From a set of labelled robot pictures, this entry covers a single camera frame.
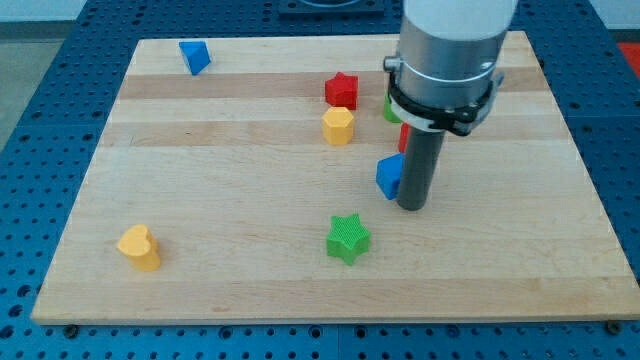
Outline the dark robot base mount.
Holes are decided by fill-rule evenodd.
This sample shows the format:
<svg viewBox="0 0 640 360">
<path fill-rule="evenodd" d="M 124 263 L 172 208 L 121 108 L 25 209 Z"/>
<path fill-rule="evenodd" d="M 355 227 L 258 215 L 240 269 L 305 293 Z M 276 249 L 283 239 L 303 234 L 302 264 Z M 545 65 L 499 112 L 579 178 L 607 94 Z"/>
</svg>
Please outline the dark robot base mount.
<svg viewBox="0 0 640 360">
<path fill-rule="evenodd" d="M 383 0 L 280 0 L 280 17 L 321 16 L 321 15 L 381 15 L 384 13 Z"/>
</svg>

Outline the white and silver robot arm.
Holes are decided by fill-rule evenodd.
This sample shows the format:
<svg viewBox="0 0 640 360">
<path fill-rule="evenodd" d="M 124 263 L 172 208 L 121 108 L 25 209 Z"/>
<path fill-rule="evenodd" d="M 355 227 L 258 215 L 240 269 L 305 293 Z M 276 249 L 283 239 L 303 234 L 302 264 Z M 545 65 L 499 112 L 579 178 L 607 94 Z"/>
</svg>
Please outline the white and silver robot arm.
<svg viewBox="0 0 640 360">
<path fill-rule="evenodd" d="M 490 113 L 516 7 L 516 0 L 403 2 L 396 51 L 383 61 L 389 108 L 408 127 L 400 207 L 424 207 L 445 134 L 467 136 Z"/>
</svg>

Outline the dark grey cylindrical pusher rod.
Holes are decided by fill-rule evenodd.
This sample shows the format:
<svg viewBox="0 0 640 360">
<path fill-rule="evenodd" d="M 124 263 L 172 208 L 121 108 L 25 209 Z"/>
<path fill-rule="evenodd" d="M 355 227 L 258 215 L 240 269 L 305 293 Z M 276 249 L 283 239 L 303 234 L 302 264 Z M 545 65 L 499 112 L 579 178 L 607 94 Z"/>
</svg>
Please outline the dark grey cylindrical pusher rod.
<svg viewBox="0 0 640 360">
<path fill-rule="evenodd" d="M 443 131 L 409 128 L 396 197 L 403 209 L 417 211 L 425 206 L 443 140 Z"/>
</svg>

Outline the green block behind arm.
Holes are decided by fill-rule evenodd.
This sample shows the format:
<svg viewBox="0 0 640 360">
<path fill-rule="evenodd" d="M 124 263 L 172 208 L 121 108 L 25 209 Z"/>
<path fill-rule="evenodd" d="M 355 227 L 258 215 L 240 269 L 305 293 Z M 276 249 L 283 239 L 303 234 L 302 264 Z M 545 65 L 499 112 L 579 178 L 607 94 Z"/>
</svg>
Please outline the green block behind arm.
<svg viewBox="0 0 640 360">
<path fill-rule="evenodd" d="M 402 122 L 402 120 L 392 110 L 392 101 L 388 93 L 385 94 L 384 98 L 383 116 L 388 122 L 391 123 Z"/>
</svg>

